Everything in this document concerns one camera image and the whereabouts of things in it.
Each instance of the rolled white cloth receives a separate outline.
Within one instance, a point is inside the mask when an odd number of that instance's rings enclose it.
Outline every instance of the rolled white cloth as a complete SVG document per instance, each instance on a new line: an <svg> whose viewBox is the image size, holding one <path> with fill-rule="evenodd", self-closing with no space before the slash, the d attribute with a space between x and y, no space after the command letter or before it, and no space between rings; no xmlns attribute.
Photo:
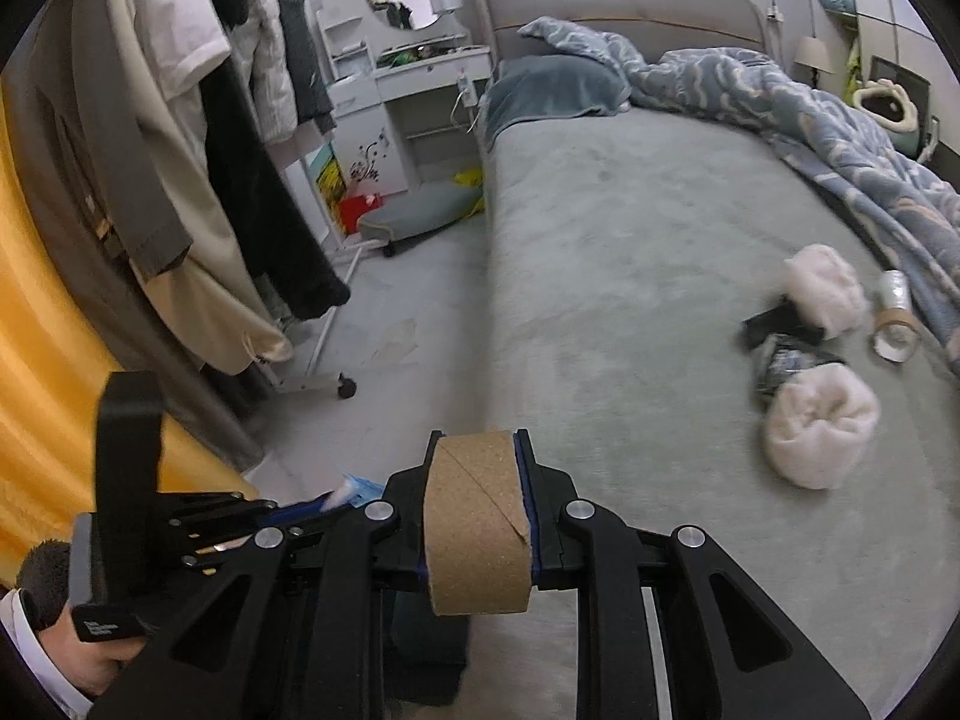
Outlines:
<svg viewBox="0 0 960 720"><path fill-rule="evenodd" d="M846 365L802 370L777 391L764 428L774 468L795 485L834 490L863 457L880 401Z"/></svg>
<svg viewBox="0 0 960 720"><path fill-rule="evenodd" d="M805 322L823 327L827 338L860 324L867 298L853 266L834 248L812 244L784 264L786 293Z"/></svg>

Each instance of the yellow curtain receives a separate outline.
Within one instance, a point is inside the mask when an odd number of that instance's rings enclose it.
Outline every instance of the yellow curtain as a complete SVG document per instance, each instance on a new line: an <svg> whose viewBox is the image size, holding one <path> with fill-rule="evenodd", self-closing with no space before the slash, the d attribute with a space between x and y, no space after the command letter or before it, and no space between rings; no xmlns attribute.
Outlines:
<svg viewBox="0 0 960 720"><path fill-rule="evenodd" d="M97 400L116 360L47 258L13 167L0 100L0 583L30 547L69 538L93 506ZM234 471L167 418L164 490L242 490Z"/></svg>

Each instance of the gray upholstered headboard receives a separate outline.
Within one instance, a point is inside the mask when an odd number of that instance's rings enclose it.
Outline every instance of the gray upholstered headboard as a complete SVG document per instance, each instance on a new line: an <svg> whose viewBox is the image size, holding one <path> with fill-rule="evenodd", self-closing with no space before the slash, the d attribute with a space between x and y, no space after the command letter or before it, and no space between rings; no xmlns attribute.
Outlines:
<svg viewBox="0 0 960 720"><path fill-rule="evenodd" d="M549 53L517 28L537 16L619 32L650 62L674 49L738 46L767 52L760 11L749 0L469 0L461 11L474 40L491 47L493 63L530 53Z"/></svg>

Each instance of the metal bolt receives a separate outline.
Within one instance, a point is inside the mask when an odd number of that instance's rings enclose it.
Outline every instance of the metal bolt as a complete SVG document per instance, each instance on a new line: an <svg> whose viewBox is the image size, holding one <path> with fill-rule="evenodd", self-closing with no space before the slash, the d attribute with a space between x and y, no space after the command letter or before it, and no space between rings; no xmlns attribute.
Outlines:
<svg viewBox="0 0 960 720"><path fill-rule="evenodd" d="M253 537L253 543L261 549L272 549L283 543L283 531L280 528L261 528Z"/></svg>
<svg viewBox="0 0 960 720"><path fill-rule="evenodd" d="M692 525L688 525L677 531L677 541L680 541L685 547L696 549L704 545L707 541L707 536L700 528L694 528Z"/></svg>
<svg viewBox="0 0 960 720"><path fill-rule="evenodd" d="M566 513L574 519L590 519L596 514L593 504L589 501L576 500L570 501L566 505Z"/></svg>
<svg viewBox="0 0 960 720"><path fill-rule="evenodd" d="M394 515L394 507L386 501L373 501L373 503L367 504L366 509L364 509L364 514L367 515L367 519L373 519L374 522L382 522L385 519L390 519Z"/></svg>

